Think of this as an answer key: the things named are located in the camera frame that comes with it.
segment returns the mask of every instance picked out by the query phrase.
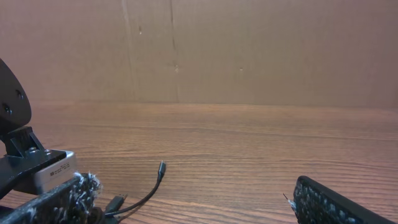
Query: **screw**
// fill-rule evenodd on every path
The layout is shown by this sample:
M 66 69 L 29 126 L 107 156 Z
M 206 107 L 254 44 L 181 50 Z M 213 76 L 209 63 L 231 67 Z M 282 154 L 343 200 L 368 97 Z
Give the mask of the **screw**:
M 46 149 L 45 151 L 44 151 L 44 153 L 46 153 L 47 155 L 50 155 L 51 154 L 51 149 Z
M 8 115 L 11 115 L 11 114 L 12 114 L 11 108 L 10 108 L 6 103 L 3 103 L 3 104 L 2 104 L 2 107 L 3 107 L 3 109 L 5 110 L 5 112 L 6 112 Z
M 38 150 L 36 149 L 36 147 L 30 147 L 29 148 L 29 152 L 37 152 Z
M 24 95 L 21 93 L 21 91 L 16 90 L 16 92 L 17 92 L 18 98 L 19 98 L 20 100 L 23 100 L 23 99 L 24 99 Z

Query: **black textured object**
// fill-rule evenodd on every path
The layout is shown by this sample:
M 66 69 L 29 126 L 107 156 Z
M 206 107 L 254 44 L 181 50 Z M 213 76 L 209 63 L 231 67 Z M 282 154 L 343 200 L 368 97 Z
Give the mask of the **black textured object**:
M 72 180 L 16 208 L 0 223 L 86 223 L 99 190 L 101 184 L 93 174 L 76 174 Z
M 0 135 L 23 127 L 31 117 L 24 89 L 0 58 Z
M 297 179 L 294 203 L 301 224 L 393 223 L 306 176 Z

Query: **wooden desk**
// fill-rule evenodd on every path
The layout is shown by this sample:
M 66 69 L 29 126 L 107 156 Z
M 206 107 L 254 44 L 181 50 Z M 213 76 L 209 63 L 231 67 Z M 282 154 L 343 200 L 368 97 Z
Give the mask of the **wooden desk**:
M 307 175 L 398 222 L 398 111 L 34 101 L 46 148 L 75 151 L 104 207 L 159 190 L 123 223 L 295 223 L 282 193 Z M 1 205 L 31 195 L 11 192 Z

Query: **black mount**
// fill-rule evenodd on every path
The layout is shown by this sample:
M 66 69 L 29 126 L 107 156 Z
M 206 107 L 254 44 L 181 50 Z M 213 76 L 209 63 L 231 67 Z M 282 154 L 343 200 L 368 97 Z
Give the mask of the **black mount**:
M 7 154 L 0 159 L 0 199 L 19 182 L 65 158 L 63 151 L 46 153 L 31 127 L 30 104 L 21 84 L 0 59 L 0 140 Z

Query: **cardboard wall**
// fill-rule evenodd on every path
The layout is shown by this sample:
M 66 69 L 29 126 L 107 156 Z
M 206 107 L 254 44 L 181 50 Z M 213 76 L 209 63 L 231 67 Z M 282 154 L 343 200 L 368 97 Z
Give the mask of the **cardboard wall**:
M 30 99 L 398 106 L 396 0 L 0 1 Z

